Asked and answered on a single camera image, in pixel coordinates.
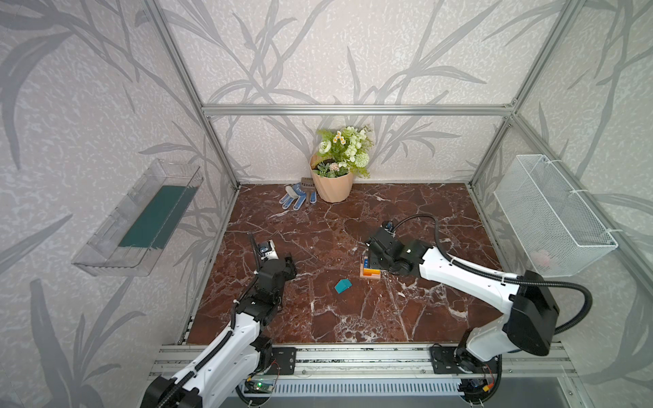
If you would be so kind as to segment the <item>orange rectangular block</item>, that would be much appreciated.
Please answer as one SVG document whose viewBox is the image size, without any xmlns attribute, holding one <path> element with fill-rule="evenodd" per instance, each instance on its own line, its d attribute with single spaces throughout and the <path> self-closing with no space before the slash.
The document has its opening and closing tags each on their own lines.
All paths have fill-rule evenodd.
<svg viewBox="0 0 653 408">
<path fill-rule="evenodd" d="M 361 271 L 361 275 L 380 275 L 381 276 L 381 271 L 380 270 L 363 269 Z"/>
</svg>

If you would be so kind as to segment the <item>teal wedge block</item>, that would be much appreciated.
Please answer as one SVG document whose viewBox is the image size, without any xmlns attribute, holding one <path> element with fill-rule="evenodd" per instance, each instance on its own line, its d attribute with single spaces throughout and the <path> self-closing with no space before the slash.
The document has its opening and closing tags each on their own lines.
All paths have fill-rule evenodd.
<svg viewBox="0 0 653 408">
<path fill-rule="evenodd" d="M 343 279 L 340 280 L 334 287 L 335 291 L 338 294 L 343 293 L 344 291 L 350 289 L 352 287 L 352 283 L 349 279 Z"/>
</svg>

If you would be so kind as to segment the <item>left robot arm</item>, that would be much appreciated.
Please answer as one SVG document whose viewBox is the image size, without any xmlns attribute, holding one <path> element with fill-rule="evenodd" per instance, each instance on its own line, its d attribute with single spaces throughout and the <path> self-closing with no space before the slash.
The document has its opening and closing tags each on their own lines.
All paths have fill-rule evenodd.
<svg viewBox="0 0 653 408">
<path fill-rule="evenodd" d="M 252 374 L 272 364 L 272 341 L 264 329 L 282 307 L 286 282 L 297 275 L 291 256 L 260 260 L 231 317 L 212 343 L 172 377 L 147 387 L 142 407 L 218 407 Z"/>
</svg>

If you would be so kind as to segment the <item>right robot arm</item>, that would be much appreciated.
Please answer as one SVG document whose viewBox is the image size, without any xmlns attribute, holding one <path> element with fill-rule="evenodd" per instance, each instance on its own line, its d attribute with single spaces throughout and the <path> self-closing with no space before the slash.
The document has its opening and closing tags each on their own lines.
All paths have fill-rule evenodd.
<svg viewBox="0 0 653 408">
<path fill-rule="evenodd" d="M 559 307 L 540 275 L 524 277 L 490 270 L 449 255 L 436 243 L 402 243 L 380 228 L 367 240 L 369 253 L 382 270 L 414 275 L 467 293 L 501 313 L 484 326 L 469 329 L 453 359 L 470 372 L 498 355 L 520 350 L 535 356 L 549 354 Z"/>
</svg>

